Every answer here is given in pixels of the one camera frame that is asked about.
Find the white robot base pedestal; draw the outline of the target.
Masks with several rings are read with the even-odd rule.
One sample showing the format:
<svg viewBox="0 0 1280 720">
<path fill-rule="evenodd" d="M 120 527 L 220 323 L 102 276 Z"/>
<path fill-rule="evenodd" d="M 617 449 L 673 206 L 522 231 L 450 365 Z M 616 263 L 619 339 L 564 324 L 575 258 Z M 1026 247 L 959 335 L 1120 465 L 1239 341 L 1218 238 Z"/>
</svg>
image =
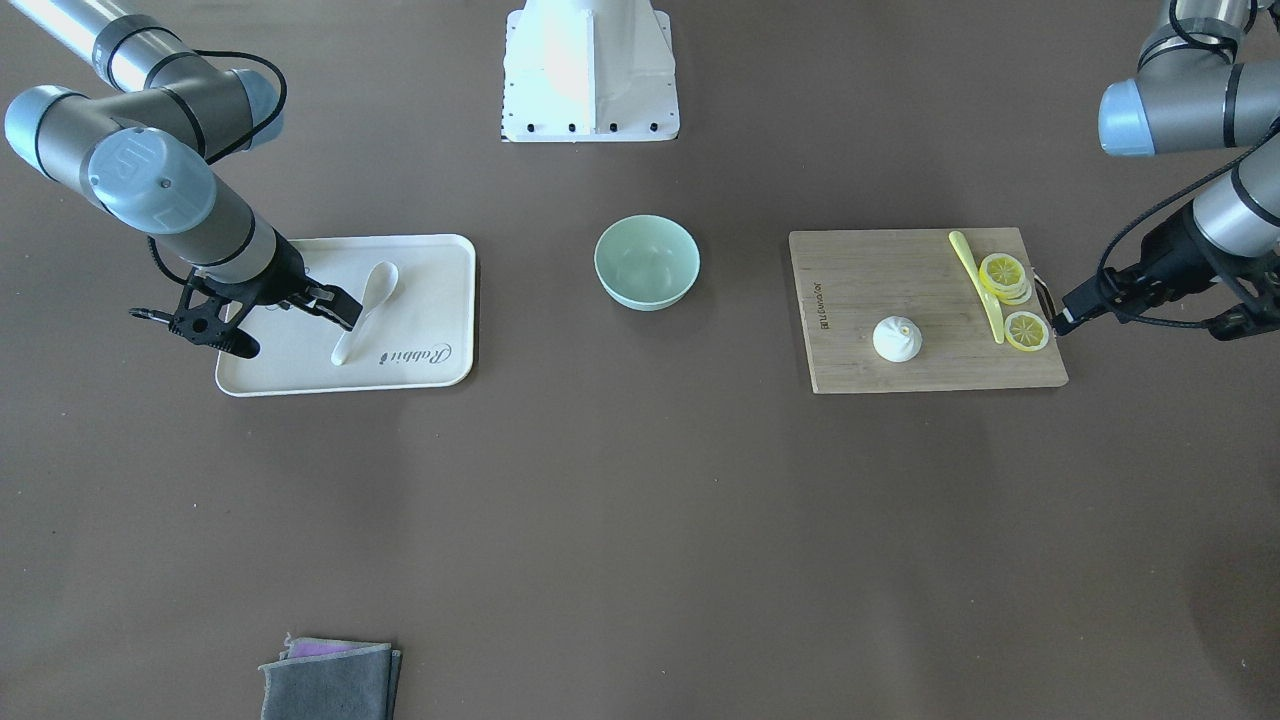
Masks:
<svg viewBox="0 0 1280 720">
<path fill-rule="evenodd" d="M 671 18 L 649 1 L 526 1 L 506 18 L 503 69 L 508 143 L 680 135 Z"/>
</svg>

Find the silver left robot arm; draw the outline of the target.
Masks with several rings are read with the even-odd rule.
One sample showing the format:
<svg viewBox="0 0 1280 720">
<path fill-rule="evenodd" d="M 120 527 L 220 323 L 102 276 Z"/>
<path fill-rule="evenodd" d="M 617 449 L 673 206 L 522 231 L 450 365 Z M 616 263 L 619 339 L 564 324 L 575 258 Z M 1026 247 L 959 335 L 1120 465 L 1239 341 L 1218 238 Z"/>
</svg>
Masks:
<svg viewBox="0 0 1280 720">
<path fill-rule="evenodd" d="M 1128 268 L 1100 259 L 1051 324 L 1065 336 L 1111 314 L 1155 324 L 1165 304 L 1222 286 L 1236 304 L 1198 327 L 1220 341 L 1277 329 L 1279 78 L 1239 53 L 1275 1 L 1165 1 L 1132 78 L 1106 88 L 1101 147 L 1117 158 L 1208 149 L 1239 156 L 1166 200 L 1172 209 Z"/>
</svg>

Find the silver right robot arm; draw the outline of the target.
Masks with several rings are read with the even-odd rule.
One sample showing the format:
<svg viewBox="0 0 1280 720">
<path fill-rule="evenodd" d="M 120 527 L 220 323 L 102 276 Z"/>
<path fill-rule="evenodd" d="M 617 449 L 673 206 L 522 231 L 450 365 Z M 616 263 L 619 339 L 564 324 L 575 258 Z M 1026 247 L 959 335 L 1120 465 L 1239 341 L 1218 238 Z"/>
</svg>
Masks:
<svg viewBox="0 0 1280 720">
<path fill-rule="evenodd" d="M 251 56 L 250 69 L 220 69 L 218 53 L 191 47 L 119 1 L 15 8 L 91 65 L 113 96 L 58 85 L 26 90 L 4 118 L 12 149 L 143 233 L 152 255 L 168 249 L 189 268 L 173 311 L 136 307 L 133 316 L 244 359 L 260 346 L 242 323 L 260 306 L 297 307 L 355 328 L 360 302 L 308 277 L 300 251 L 214 170 L 282 132 L 288 86 L 278 67 Z"/>
</svg>

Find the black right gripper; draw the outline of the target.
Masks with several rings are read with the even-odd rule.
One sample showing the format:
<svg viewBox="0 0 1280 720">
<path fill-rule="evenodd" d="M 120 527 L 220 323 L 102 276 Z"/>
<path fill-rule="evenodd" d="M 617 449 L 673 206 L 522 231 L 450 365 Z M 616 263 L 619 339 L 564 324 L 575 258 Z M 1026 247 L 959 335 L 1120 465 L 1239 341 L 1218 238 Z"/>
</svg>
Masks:
<svg viewBox="0 0 1280 720">
<path fill-rule="evenodd" d="M 210 346 L 242 359 L 253 359 L 260 354 L 260 342 L 239 329 L 255 307 L 297 306 L 333 322 L 343 331 L 352 331 L 364 311 L 364 306 L 343 288 L 311 284 L 301 254 L 282 236 L 275 237 L 274 255 L 266 268 L 248 281 L 220 282 L 193 268 L 182 284 L 175 311 L 132 307 L 131 315 L 160 323 L 192 345 Z"/>
</svg>

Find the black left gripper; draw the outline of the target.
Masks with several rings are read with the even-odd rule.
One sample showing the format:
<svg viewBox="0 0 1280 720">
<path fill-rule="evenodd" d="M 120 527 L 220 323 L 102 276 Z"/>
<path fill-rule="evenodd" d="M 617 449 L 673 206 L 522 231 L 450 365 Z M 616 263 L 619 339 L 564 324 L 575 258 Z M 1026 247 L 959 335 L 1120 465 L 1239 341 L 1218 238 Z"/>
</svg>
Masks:
<svg viewBox="0 0 1280 720">
<path fill-rule="evenodd" d="M 1146 313 L 1216 284 L 1236 300 L 1228 310 L 1198 322 L 1151 318 Z M 1087 322 L 1112 315 L 1117 323 L 1139 322 L 1175 329 L 1203 329 L 1215 340 L 1233 341 L 1275 332 L 1277 309 L 1277 250 L 1256 258 L 1235 255 L 1213 245 L 1196 224 L 1189 209 L 1180 210 L 1140 242 L 1138 263 L 1123 270 L 1102 268 L 1062 299 L 1050 324 L 1066 336 Z"/>
</svg>

